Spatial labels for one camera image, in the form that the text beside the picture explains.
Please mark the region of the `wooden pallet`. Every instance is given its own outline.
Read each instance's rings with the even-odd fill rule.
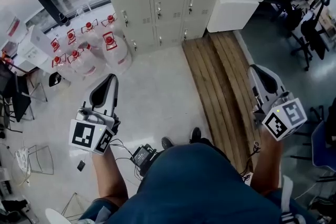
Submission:
[[[255,98],[247,77],[248,63],[233,33],[209,34],[187,40],[188,60],[214,144],[239,172],[246,168],[260,135],[251,117]],[[257,156],[252,157],[253,167]]]

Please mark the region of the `person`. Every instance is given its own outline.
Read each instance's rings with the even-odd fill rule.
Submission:
[[[199,128],[193,130],[189,145],[173,146],[166,137],[162,139],[165,150],[130,199],[111,148],[102,156],[94,154],[100,198],[80,220],[107,224],[316,223],[294,200],[289,203],[290,213],[299,218],[291,222],[293,218],[282,214],[278,189],[282,142],[266,130],[261,135],[263,144],[250,186],[223,152],[201,138]]]

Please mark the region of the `shoe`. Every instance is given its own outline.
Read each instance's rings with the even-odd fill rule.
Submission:
[[[173,142],[167,136],[161,139],[161,144],[164,150],[174,146]]]
[[[201,130],[200,128],[198,127],[195,127],[192,132],[191,132],[191,135],[190,135],[190,140],[189,140],[189,143],[195,143],[197,142],[198,140],[200,140],[202,137],[202,133],[201,133]]]

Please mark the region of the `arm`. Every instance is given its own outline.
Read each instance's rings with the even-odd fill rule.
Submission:
[[[250,186],[258,193],[267,195],[279,188],[282,141],[277,142],[265,128],[261,130],[262,147]]]
[[[111,147],[106,149],[104,155],[93,154],[92,160],[97,174],[99,196],[122,206],[128,200],[128,193]]]

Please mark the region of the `white tiled floor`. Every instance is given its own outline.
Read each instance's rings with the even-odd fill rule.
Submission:
[[[90,201],[98,197],[91,157],[68,146],[70,120],[76,114],[86,87],[96,78],[85,78],[58,92],[46,89],[48,103],[32,104],[36,119],[13,124],[12,127],[23,130],[23,134],[7,132],[7,139],[0,141],[10,146],[12,153],[22,145],[49,145],[55,174],[32,174],[29,185],[24,183],[18,188],[32,203],[41,223],[48,223],[44,215],[46,208],[61,212],[74,192]],[[116,114],[121,120],[116,138],[121,139],[131,152],[146,143],[160,151],[163,136],[170,137],[176,144],[187,143],[195,126],[209,137],[202,104],[181,47],[159,50],[135,59],[131,68],[119,77]],[[113,147],[112,150],[116,158],[129,157],[122,148]],[[4,164],[11,169],[13,159],[6,148],[0,147],[0,153]],[[39,155],[46,165],[47,157],[45,152]],[[86,166],[80,172],[76,167],[84,159]],[[134,176],[134,165],[126,159],[117,162],[132,196],[140,183]]]

